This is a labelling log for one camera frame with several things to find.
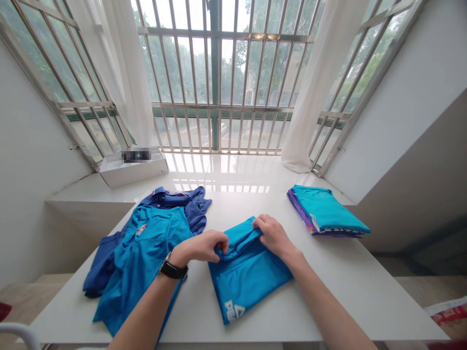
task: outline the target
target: blue shirt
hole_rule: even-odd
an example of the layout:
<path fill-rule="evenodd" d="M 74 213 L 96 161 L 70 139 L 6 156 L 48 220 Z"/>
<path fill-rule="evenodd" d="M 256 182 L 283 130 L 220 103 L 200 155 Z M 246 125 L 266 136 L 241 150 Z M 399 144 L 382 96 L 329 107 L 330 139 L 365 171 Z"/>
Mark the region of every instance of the blue shirt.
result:
<path fill-rule="evenodd" d="M 211 199 L 204 199 L 206 190 L 200 186 L 193 191 L 180 193 L 170 193 L 164 187 L 155 189 L 150 195 L 144 198 L 137 206 L 152 206 L 158 209 L 169 209 L 183 207 L 188 225 L 194 235 L 203 232 L 206 226 L 205 213 Z M 83 291 L 88 298 L 98 298 L 102 295 L 108 280 L 115 271 L 114 250 L 125 237 L 131 219 L 125 224 L 122 232 L 117 232 L 112 236 L 104 237 L 97 248 L 96 256 L 83 284 Z"/>
<path fill-rule="evenodd" d="M 314 220 L 318 231 L 322 229 L 351 229 L 359 233 L 371 233 L 370 229 L 344 208 L 332 195 L 332 191 L 320 187 L 294 185 L 300 205 Z"/>
<path fill-rule="evenodd" d="M 103 321 L 112 336 L 157 276 L 165 257 L 180 242 L 192 237 L 182 207 L 161 210 L 137 207 L 125 238 L 115 249 L 115 271 L 97 306 L 93 321 Z M 170 315 L 181 281 L 172 296 L 161 334 Z"/>
<path fill-rule="evenodd" d="M 258 239 L 263 233 L 253 229 L 253 220 L 254 216 L 225 231 L 229 236 L 227 254 L 216 247 L 221 261 L 208 263 L 224 325 L 293 279 L 282 260 Z"/>

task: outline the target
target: white chair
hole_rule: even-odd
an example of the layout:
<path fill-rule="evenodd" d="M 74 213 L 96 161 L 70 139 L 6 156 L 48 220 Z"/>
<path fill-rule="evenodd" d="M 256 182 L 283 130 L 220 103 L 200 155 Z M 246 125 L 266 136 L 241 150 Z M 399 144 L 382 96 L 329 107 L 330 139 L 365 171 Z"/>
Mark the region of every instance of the white chair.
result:
<path fill-rule="evenodd" d="M 12 333 L 20 337 L 28 350 L 41 350 L 36 334 L 26 325 L 14 322 L 0 323 L 0 333 Z M 80 348 L 77 350 L 105 350 L 103 348 Z"/>

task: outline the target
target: white curtain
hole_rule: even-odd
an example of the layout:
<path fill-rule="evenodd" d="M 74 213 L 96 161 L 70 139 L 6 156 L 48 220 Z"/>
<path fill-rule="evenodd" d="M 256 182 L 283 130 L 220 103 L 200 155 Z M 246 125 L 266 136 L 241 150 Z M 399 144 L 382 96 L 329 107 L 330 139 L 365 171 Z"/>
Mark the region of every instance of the white curtain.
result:
<path fill-rule="evenodd" d="M 150 147 L 154 117 L 129 0 L 68 1 L 91 59 L 138 147 Z"/>
<path fill-rule="evenodd" d="M 369 0 L 327 0 L 282 149 L 282 165 L 311 171 L 311 136 L 326 98 L 357 35 Z"/>

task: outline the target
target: forearm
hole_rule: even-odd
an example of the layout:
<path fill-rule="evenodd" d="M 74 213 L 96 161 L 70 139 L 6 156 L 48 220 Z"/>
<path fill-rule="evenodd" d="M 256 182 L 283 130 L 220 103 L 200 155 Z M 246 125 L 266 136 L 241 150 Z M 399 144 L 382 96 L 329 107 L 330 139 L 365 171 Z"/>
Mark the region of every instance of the forearm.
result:
<path fill-rule="evenodd" d="M 154 350 L 178 282 L 159 274 L 115 335 L 108 350 Z"/>
<path fill-rule="evenodd" d="M 365 332 L 316 275 L 299 250 L 283 257 L 330 349 L 376 349 Z"/>

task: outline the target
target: black watch strap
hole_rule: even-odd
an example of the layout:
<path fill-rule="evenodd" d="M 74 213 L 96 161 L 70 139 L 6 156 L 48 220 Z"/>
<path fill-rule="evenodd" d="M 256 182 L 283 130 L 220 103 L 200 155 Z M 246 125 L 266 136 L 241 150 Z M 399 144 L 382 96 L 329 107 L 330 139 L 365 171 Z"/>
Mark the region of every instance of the black watch strap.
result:
<path fill-rule="evenodd" d="M 162 263 L 159 272 L 176 280 L 184 280 L 188 273 L 188 266 L 185 268 L 176 267 L 169 263 L 169 258 L 170 253 L 167 255 L 164 262 Z"/>

